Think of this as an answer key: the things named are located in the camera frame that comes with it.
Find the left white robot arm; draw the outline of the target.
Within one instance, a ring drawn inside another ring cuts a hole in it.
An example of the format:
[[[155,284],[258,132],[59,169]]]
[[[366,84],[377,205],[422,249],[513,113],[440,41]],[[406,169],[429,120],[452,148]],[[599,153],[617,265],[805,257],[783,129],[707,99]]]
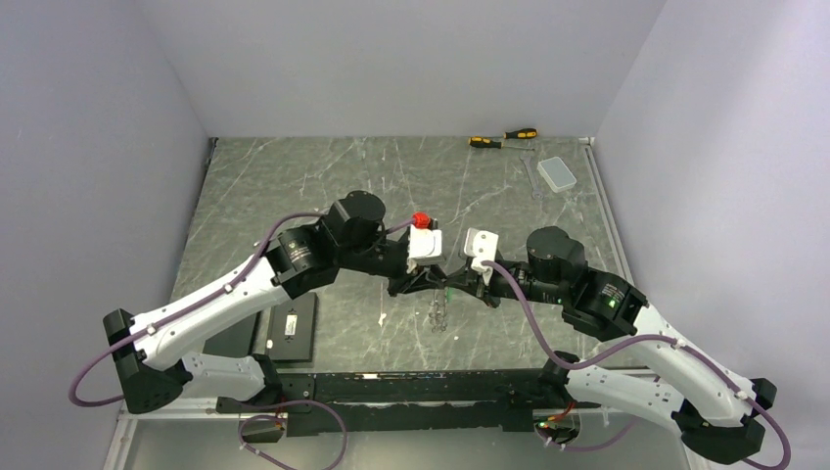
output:
[[[437,222],[417,212],[394,239],[385,214],[377,196],[352,191],[324,213],[302,213],[304,225],[274,225],[239,266],[178,301],[137,315],[108,314],[105,329],[128,411],[148,413],[184,397],[273,408],[284,393],[268,356],[232,358],[196,347],[244,318],[334,283],[343,269],[388,279],[392,296],[436,288],[443,277]]]

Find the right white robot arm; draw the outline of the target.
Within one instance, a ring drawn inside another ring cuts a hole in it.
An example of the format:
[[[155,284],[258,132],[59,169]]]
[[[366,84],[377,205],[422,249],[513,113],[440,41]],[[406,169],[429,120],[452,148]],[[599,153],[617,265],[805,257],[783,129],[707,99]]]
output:
[[[564,230],[534,230],[523,261],[502,258],[498,242],[495,233],[469,229],[467,261],[453,281],[488,306],[521,305],[553,369],[538,383],[545,402],[609,406],[664,427],[709,461],[754,463],[773,426],[771,382],[742,377],[698,350],[632,284],[589,266],[582,243]],[[605,349],[587,359],[555,352],[533,304],[558,306],[567,324]]]

